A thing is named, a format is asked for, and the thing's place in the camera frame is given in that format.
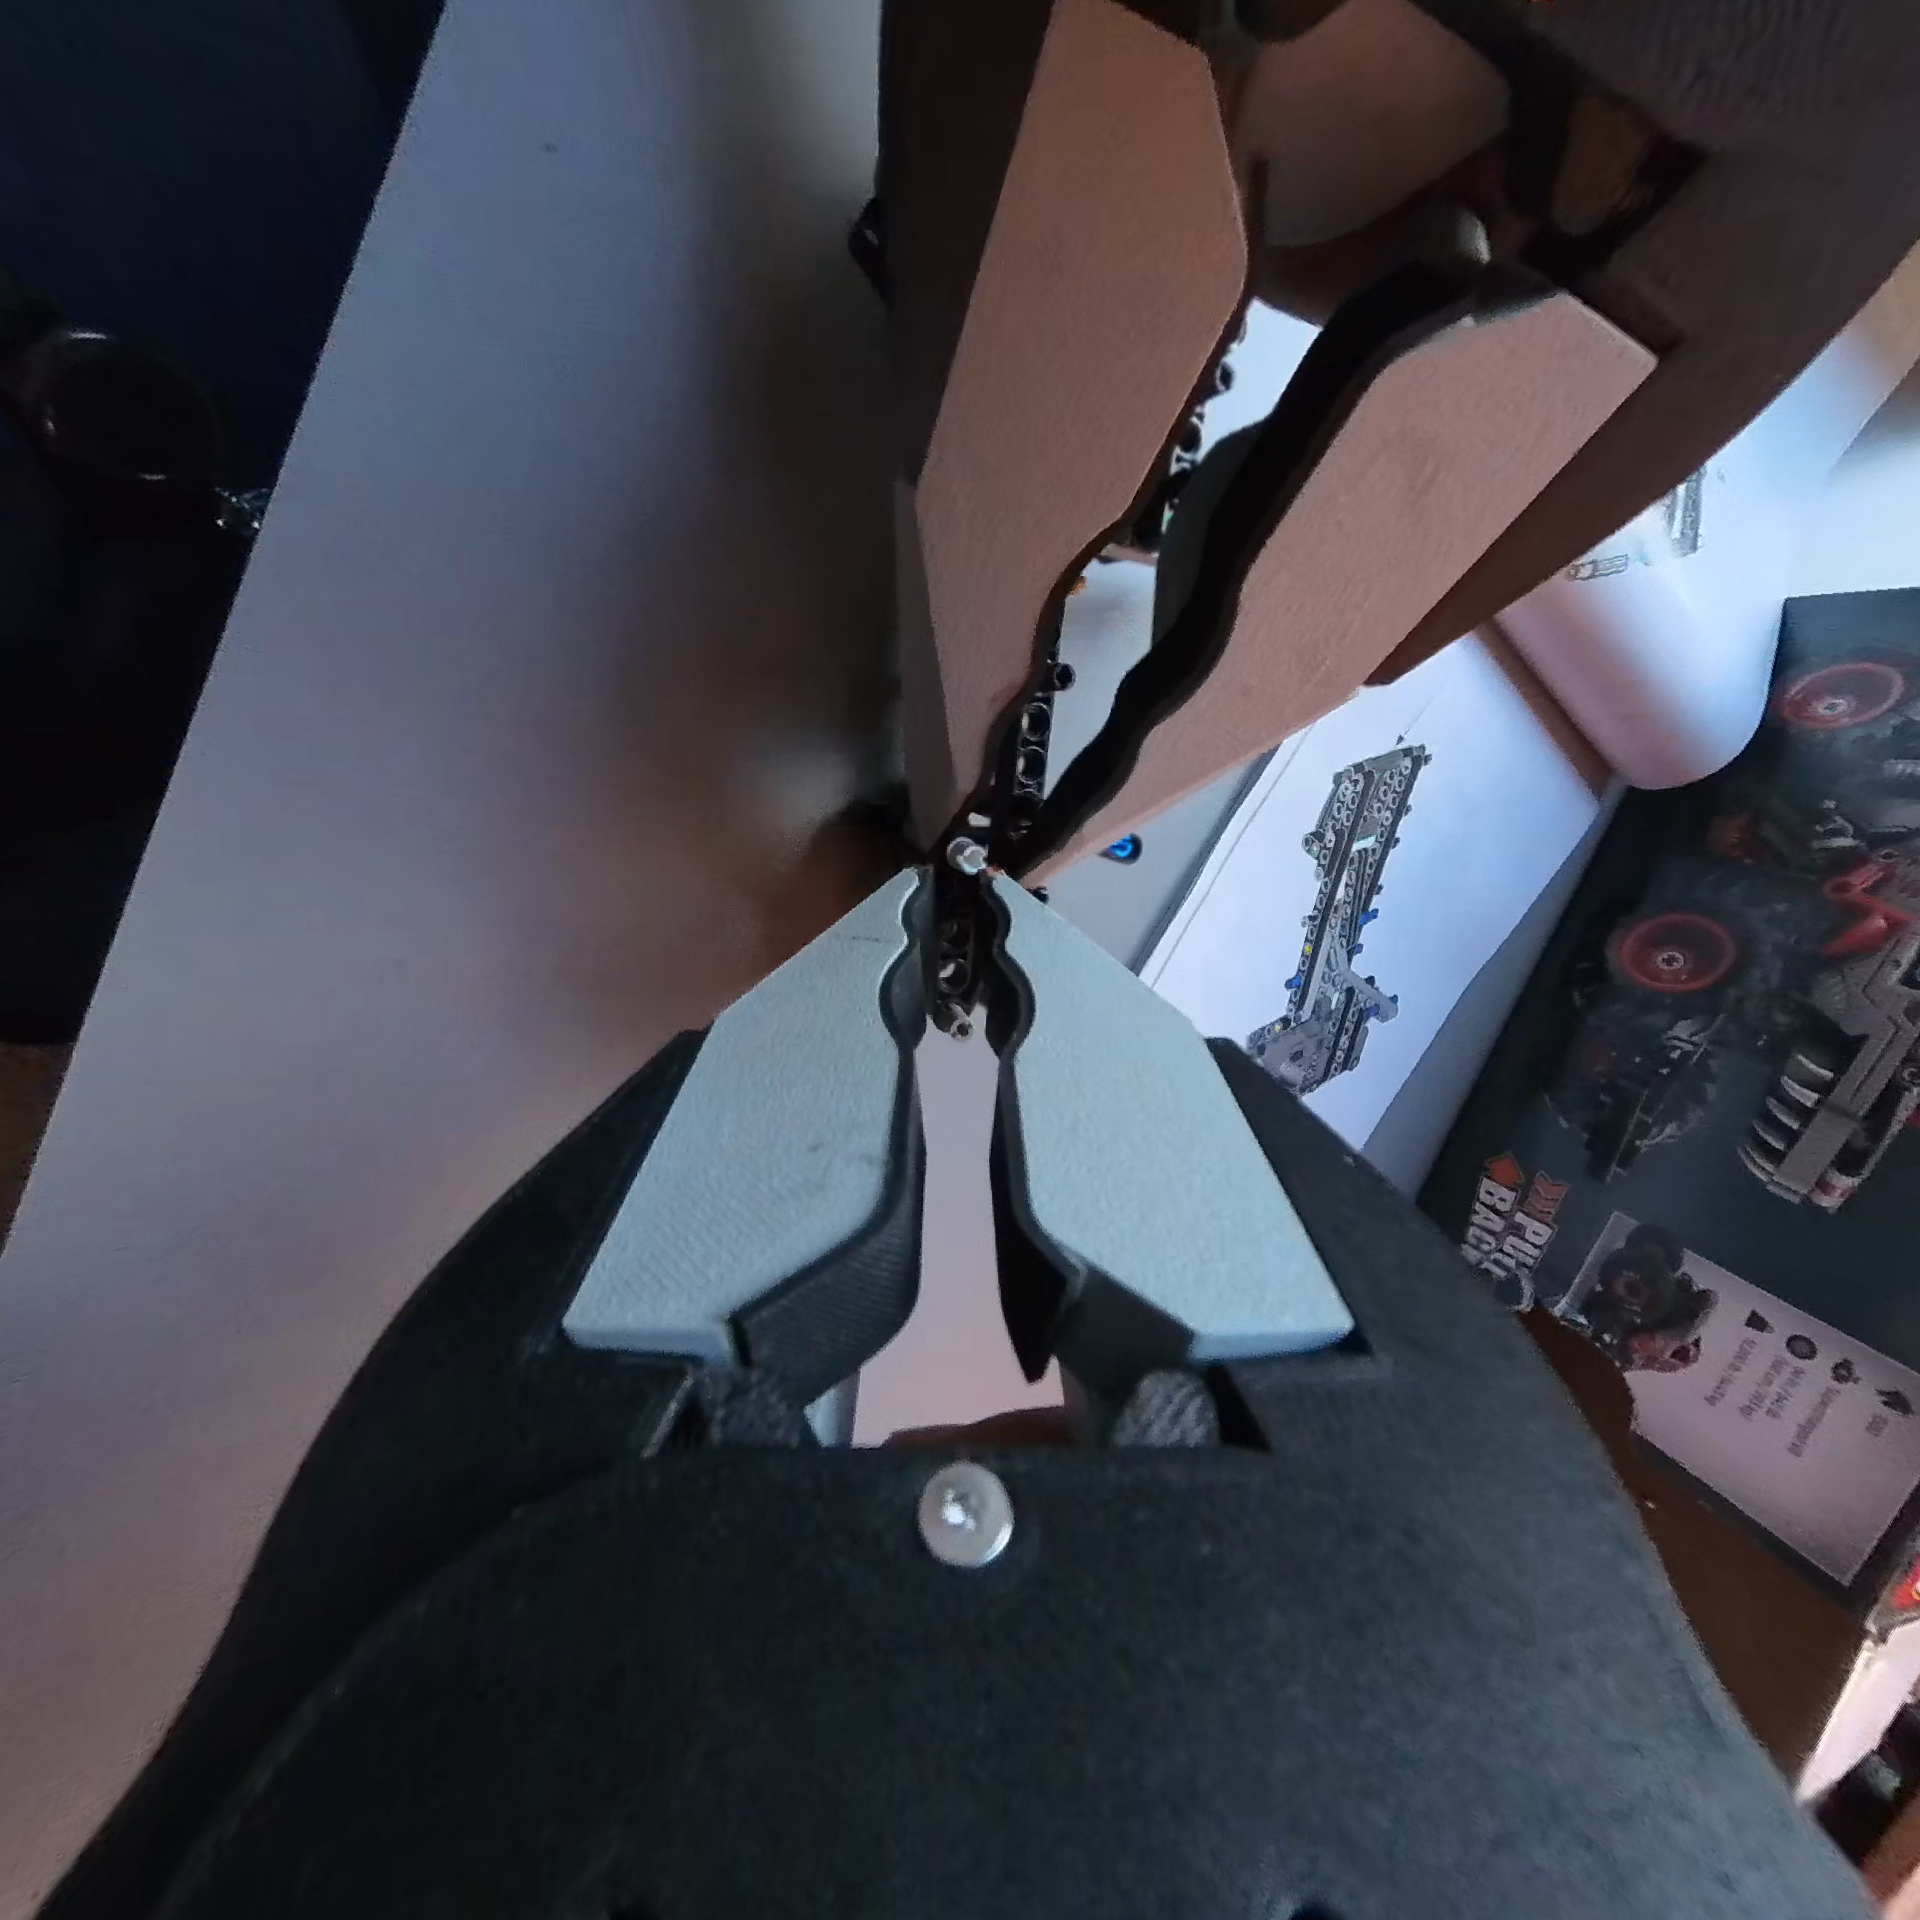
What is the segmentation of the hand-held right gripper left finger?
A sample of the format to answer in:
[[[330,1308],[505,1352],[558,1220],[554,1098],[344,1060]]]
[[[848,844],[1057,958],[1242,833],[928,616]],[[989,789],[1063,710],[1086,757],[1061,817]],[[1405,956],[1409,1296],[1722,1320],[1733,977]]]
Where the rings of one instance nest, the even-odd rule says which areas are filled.
[[[904,868],[706,1025],[566,1303],[575,1345],[813,1408],[893,1338],[920,1292],[928,928]]]

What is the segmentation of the lego instruction booklet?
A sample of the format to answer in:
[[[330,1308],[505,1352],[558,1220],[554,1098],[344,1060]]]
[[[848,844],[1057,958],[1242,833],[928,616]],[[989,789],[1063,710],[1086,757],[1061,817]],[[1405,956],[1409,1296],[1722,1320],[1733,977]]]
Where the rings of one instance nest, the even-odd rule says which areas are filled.
[[[1760,721],[1802,517],[1914,369],[1914,256],[1756,422],[1487,625],[1284,743],[1230,814],[1143,980],[1207,1037],[1282,1014],[1310,815],[1337,752],[1420,744],[1358,970],[1394,1001],[1304,1095],[1417,1192],[1621,786],[1719,770]]]

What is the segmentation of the dark lego truck box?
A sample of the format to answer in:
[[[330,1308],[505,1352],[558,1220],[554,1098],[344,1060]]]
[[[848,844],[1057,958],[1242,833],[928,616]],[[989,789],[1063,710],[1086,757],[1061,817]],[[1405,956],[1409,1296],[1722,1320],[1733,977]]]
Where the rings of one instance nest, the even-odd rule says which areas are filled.
[[[1786,600],[1760,729],[1618,805],[1420,1192],[1861,1608],[1914,1557],[1914,828],[1917,591]]]

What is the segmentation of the black lego beam assembly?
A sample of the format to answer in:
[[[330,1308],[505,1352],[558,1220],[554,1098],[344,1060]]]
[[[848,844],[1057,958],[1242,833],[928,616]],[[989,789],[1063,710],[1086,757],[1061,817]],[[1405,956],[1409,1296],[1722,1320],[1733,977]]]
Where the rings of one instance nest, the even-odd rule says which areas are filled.
[[[1015,710],[999,754],[991,825],[976,838],[1007,871],[1031,837],[1048,792],[1053,762],[1070,762],[1105,725],[1117,682],[1154,637],[1154,598],[1168,524],[1208,442],[1208,404],[1232,394],[1232,354],[1245,338],[1239,319],[1213,360],[1199,397],[1159,469],[1143,506],[1071,578],[1052,628],[1036,685]]]

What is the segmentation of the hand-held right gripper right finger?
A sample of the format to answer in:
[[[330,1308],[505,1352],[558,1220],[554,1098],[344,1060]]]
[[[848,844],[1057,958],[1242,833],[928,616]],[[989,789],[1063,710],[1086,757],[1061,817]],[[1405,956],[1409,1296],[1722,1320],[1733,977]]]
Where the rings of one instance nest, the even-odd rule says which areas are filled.
[[[1196,1025],[1012,879],[981,892],[999,1308],[1021,1372],[1117,1418],[1151,1375],[1373,1343]]]

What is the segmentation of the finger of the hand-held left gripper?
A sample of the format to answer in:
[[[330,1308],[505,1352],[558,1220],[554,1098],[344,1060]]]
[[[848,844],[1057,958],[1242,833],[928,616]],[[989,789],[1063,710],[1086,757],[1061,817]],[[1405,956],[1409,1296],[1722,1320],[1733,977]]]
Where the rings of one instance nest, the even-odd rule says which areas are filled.
[[[1544,281],[1380,281],[1342,308],[1042,805],[1032,879],[1344,704],[1656,366]]]
[[[1145,500],[1248,281],[1198,4],[879,8],[908,817],[994,778],[1048,621]]]

